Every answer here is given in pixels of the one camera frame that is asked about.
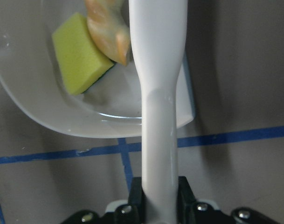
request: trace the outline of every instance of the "white plastic handle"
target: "white plastic handle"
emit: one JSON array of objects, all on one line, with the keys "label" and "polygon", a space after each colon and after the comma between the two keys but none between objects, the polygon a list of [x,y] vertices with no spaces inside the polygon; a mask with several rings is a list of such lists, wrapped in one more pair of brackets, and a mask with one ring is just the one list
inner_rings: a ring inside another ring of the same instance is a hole
[{"label": "white plastic handle", "polygon": [[142,91],[142,188],[147,224],[177,223],[176,83],[187,0],[129,0],[133,58]]}]

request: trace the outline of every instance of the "screw head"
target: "screw head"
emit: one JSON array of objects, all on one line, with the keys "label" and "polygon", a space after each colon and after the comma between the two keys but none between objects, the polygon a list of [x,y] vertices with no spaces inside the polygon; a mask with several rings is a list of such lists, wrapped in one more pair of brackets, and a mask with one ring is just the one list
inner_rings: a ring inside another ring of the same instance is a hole
[{"label": "screw head", "polygon": [[130,205],[125,205],[125,206],[123,206],[122,209],[121,209],[121,213],[122,213],[122,214],[128,214],[128,213],[130,213],[131,211],[132,211],[132,206],[130,206]]},{"label": "screw head", "polygon": [[245,219],[248,219],[250,217],[250,212],[249,211],[246,211],[246,210],[240,210],[238,212],[238,216],[240,218],[245,218]]},{"label": "screw head", "polygon": [[198,203],[197,204],[197,210],[207,211],[207,209],[208,209],[208,204],[206,204],[206,203]]},{"label": "screw head", "polygon": [[93,213],[88,213],[87,215],[84,215],[82,217],[82,222],[85,223],[85,222],[88,222],[92,219],[93,219]]}]

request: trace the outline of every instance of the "yellow sponge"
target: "yellow sponge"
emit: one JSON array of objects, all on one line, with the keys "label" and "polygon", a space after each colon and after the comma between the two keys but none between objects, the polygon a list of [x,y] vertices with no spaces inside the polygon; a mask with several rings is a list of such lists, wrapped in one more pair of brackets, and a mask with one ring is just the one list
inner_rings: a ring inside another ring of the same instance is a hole
[{"label": "yellow sponge", "polygon": [[92,41],[86,18],[73,14],[52,35],[64,86],[69,94],[87,90],[114,64]]}]

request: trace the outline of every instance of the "white bowl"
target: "white bowl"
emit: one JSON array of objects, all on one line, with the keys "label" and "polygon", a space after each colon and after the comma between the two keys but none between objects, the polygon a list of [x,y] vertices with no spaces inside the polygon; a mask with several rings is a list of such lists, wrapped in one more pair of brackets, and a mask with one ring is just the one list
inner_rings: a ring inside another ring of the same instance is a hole
[{"label": "white bowl", "polygon": [[[51,34],[74,12],[86,15],[83,0],[0,1],[2,85],[30,118],[57,132],[92,138],[140,136],[141,93],[134,62],[115,65],[84,94],[74,97],[65,91]],[[186,59],[176,110],[177,127],[194,119]]]}]

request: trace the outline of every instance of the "gray surface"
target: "gray surface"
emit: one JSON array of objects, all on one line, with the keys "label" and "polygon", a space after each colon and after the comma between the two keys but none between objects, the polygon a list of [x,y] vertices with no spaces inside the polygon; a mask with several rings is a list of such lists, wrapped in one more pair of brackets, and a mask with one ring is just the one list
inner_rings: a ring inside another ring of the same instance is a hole
[{"label": "gray surface", "polygon": [[[284,1],[190,0],[187,56],[197,117],[178,137],[284,125]],[[0,157],[116,144],[40,126],[0,85]],[[140,175],[140,153],[130,156]],[[284,223],[284,138],[180,148],[179,164],[197,197]],[[56,224],[83,207],[102,214],[126,197],[119,154],[0,165],[7,224]]]},{"label": "gray surface", "polygon": [[[284,138],[179,148],[179,175],[226,214],[248,206],[284,223]],[[141,153],[131,153],[135,176]]]},{"label": "gray surface", "polygon": [[6,223],[58,224],[81,209],[102,215],[126,199],[118,154],[0,165],[0,203]]}]

